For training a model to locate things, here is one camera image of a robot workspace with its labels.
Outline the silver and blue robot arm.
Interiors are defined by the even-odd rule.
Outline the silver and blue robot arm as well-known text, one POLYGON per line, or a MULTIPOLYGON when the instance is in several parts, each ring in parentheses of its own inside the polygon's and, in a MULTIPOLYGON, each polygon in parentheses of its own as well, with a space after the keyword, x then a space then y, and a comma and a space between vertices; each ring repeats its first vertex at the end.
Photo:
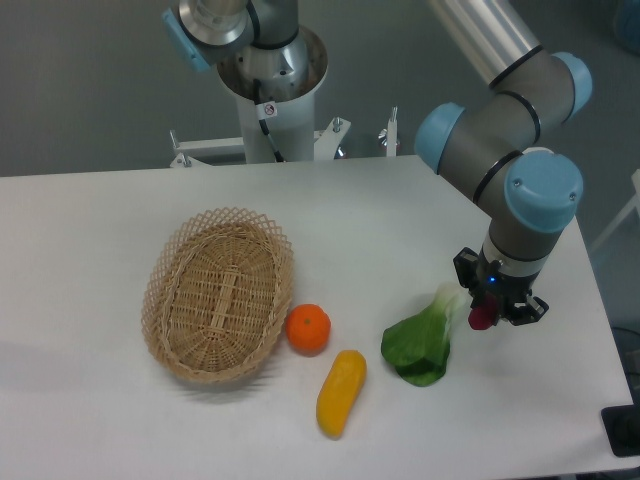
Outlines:
MULTIPOLYGON (((469 323, 534 323, 548 307, 533 283, 583 193, 577 166, 537 144, 588 102, 592 77, 577 57, 547 52, 506 1, 431 7, 493 94, 473 112, 438 106, 414 143, 421 160, 490 218, 482 248, 454 258, 472 298, 469 323)), ((327 59, 296 2, 179 1, 162 21, 190 67, 216 69, 235 96, 248 162, 320 158, 313 96, 327 59)))

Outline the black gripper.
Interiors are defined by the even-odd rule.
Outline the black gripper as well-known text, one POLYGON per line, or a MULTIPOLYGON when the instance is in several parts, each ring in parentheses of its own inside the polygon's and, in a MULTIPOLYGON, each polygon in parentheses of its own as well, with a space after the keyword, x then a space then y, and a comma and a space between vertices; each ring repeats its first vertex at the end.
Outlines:
POLYGON ((549 305, 537 296, 526 295, 531 290, 532 276, 515 276, 501 271, 498 260, 489 261, 464 247, 453 259, 458 283, 471 291, 473 308, 485 305, 492 297, 504 319, 513 326, 537 323, 548 312, 549 305))

